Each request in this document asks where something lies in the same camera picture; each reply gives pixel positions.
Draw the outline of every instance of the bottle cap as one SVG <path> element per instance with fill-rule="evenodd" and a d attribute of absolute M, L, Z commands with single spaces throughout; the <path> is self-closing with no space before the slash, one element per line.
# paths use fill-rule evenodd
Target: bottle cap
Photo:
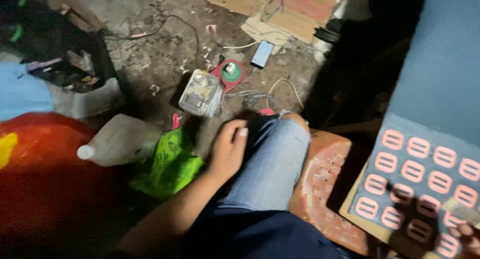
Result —
<path fill-rule="evenodd" d="M 82 145 L 77 150 L 77 156 L 80 159 L 90 159 L 95 155 L 95 148 L 89 145 Z"/>

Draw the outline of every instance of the jeans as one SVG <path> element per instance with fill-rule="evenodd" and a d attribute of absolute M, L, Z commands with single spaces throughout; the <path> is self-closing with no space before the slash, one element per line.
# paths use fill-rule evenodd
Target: jeans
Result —
<path fill-rule="evenodd" d="M 287 210 L 310 143 L 300 124 L 262 116 L 249 126 L 243 164 L 219 208 Z"/>

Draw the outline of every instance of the white plastic jug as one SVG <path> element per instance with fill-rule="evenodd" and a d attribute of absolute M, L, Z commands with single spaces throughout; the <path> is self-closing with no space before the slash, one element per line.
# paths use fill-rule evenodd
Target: white plastic jug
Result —
<path fill-rule="evenodd" d="M 77 156 L 100 166 L 137 162 L 147 158 L 162 132 L 155 126 L 124 114 L 117 114 L 93 137 L 82 145 Z"/>

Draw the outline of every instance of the green plastic bag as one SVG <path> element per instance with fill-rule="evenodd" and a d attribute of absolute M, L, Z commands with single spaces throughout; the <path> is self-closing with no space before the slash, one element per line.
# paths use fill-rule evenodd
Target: green plastic bag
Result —
<path fill-rule="evenodd" d="M 137 166 L 130 189 L 165 200 L 190 183 L 204 162 L 182 128 L 162 134 L 152 158 Z"/>

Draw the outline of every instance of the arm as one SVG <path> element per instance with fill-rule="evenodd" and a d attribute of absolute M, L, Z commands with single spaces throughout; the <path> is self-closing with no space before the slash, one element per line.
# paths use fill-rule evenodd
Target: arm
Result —
<path fill-rule="evenodd" d="M 182 237 L 217 190 L 239 170 L 247 143 L 245 125 L 243 120 L 227 123 L 217 138 L 206 172 L 142 219 L 117 248 L 135 257 L 150 256 L 162 244 Z"/>

